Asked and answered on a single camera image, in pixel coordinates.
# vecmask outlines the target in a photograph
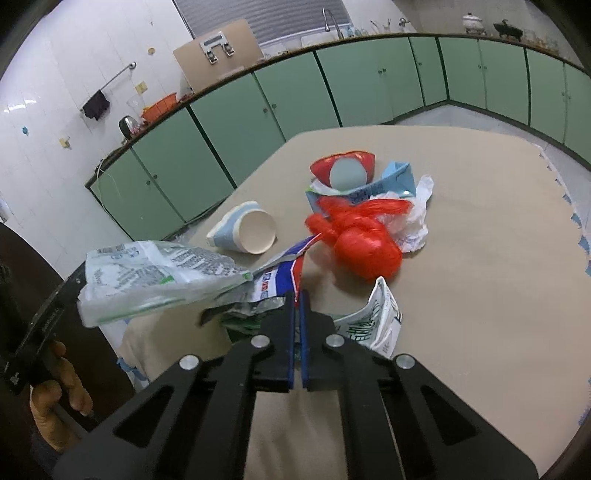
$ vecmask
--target faucet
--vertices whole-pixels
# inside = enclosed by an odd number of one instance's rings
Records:
[[[326,19],[326,12],[328,12],[328,14],[330,15],[330,17],[332,18],[333,23],[335,24],[336,34],[342,40],[345,36],[343,35],[343,33],[341,32],[339,26],[337,25],[337,22],[335,20],[335,16],[332,14],[332,12],[328,8],[323,8],[322,9],[322,14],[324,15],[324,31],[327,31],[327,32],[330,31],[329,22]]]

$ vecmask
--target black device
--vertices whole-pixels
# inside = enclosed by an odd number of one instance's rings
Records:
[[[44,303],[5,361],[13,391],[52,376],[47,343],[86,283],[83,267]],[[538,478],[522,451],[412,355],[382,358],[338,335],[331,317],[311,310],[305,291],[298,300],[287,297],[258,335],[223,357],[182,357],[98,426],[73,412],[89,433],[63,455],[53,478],[242,478],[256,393],[293,388],[298,348],[303,387],[339,393],[349,480]]]

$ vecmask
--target crumpled white tissue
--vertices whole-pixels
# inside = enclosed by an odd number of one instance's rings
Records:
[[[417,184],[417,196],[405,197],[413,203],[413,208],[407,216],[380,215],[378,220],[382,222],[390,236],[400,247],[402,253],[416,252],[425,246],[427,241],[427,201],[433,194],[433,179],[429,175],[423,175]],[[395,192],[386,192],[370,197],[373,199],[397,199]]]

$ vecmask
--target person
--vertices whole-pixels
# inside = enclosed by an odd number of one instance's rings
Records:
[[[82,386],[74,366],[63,358],[66,354],[66,346],[54,341],[50,348],[59,359],[60,381],[67,390],[71,407],[83,415],[90,414],[92,398]],[[48,380],[31,389],[30,408],[37,427],[31,435],[31,453],[49,475],[60,455],[80,441],[53,410],[62,395],[61,386],[55,380]]]

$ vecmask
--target orange basket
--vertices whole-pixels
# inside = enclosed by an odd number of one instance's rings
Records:
[[[155,122],[160,115],[164,115],[177,104],[177,92],[167,95],[142,113],[142,118],[148,123]]]

